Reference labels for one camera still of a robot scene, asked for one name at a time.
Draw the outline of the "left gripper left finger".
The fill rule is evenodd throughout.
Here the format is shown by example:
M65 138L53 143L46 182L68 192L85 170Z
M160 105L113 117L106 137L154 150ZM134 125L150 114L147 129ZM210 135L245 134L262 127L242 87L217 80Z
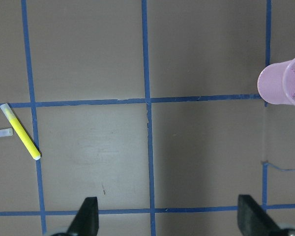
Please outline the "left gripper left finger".
M66 231L51 233L51 236L97 236L98 231L98 200L87 197Z

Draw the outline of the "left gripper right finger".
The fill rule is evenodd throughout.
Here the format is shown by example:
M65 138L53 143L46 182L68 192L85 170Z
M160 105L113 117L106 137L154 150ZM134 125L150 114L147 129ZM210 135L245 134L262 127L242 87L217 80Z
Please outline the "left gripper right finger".
M282 228L250 195L237 199L237 226L243 236L295 236L295 228Z

